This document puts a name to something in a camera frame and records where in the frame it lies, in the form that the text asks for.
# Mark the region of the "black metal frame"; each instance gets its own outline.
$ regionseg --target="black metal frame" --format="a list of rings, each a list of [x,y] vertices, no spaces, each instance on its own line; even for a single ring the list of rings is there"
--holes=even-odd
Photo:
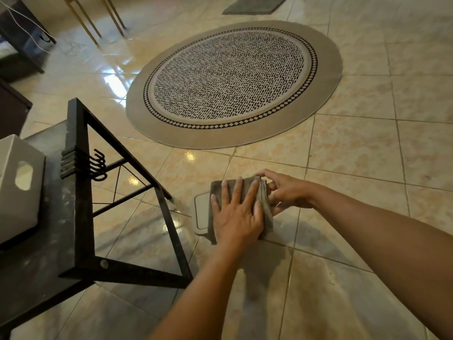
[[[88,125],[111,145],[122,159],[111,165],[105,165],[105,158],[99,151],[96,158],[90,156]],[[91,180],[103,180],[108,172],[126,163],[129,163],[149,184],[93,212]],[[61,177],[63,199],[75,199],[74,203],[68,203],[75,207],[66,208],[63,217],[63,220],[71,219],[74,222],[75,234],[71,264],[68,267],[68,262],[61,263],[67,268],[61,277],[173,288],[186,288],[189,285],[193,276],[165,200],[166,198],[171,200],[172,196],[77,98],[68,103],[66,148],[62,155]],[[150,188],[155,189],[181,276],[95,255],[93,218]]]

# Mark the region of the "hand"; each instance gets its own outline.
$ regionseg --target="hand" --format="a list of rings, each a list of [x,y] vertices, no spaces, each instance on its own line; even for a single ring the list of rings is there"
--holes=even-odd
[[[267,195],[274,216],[291,206],[313,207],[309,202],[309,192],[314,183],[271,170],[261,170],[254,176],[267,177],[272,180],[267,184]]]
[[[242,178],[238,177],[234,185],[233,195],[228,193],[228,184],[222,182],[222,209],[217,198],[211,195],[212,211],[214,213],[214,234],[219,245],[226,244],[235,247],[242,253],[249,245],[258,239],[263,231],[263,207],[257,201],[253,207],[259,183],[254,181],[241,204]]]

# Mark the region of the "person's left hand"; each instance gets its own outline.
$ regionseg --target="person's left hand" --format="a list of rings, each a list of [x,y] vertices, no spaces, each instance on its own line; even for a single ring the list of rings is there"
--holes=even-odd
[[[214,234],[219,245],[226,244],[236,247],[242,253],[258,239],[263,230],[263,207],[257,201],[253,207],[259,183],[255,180],[241,204],[242,178],[238,177],[234,185],[230,201],[228,184],[222,182],[222,209],[217,198],[211,195],[212,211],[214,213]]]

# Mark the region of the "screw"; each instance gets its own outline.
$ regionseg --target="screw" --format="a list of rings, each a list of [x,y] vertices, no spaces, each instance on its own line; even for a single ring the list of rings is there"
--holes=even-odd
[[[109,263],[108,263],[107,260],[105,260],[105,259],[102,259],[101,262],[100,262],[99,264],[100,264],[100,266],[101,266],[102,268],[104,268],[104,269],[109,268]]]

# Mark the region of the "small rug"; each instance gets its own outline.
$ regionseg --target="small rug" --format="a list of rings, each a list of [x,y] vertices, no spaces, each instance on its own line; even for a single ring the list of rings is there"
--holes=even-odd
[[[342,75],[337,46],[293,22],[225,26],[165,50],[126,98],[133,126],[157,142],[217,149],[257,142],[314,114]]]
[[[272,14],[285,0],[237,0],[223,11],[225,15]]]

